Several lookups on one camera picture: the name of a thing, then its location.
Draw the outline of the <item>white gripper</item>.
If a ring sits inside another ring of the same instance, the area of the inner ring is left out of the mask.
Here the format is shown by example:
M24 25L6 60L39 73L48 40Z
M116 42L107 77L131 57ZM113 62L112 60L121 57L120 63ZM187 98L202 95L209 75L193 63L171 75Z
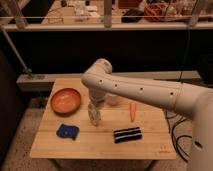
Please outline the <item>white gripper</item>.
M88 103L88 115L93 126L98 126L101 121L101 109L104 105L103 101L92 101Z

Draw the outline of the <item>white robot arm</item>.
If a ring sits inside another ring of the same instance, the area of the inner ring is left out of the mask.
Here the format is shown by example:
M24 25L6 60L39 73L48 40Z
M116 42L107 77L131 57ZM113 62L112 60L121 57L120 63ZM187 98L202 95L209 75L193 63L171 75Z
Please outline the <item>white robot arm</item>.
M96 60L81 77L92 102L106 93L173 111L194 120L187 171L213 171L213 89L188 83L120 77L111 63Z

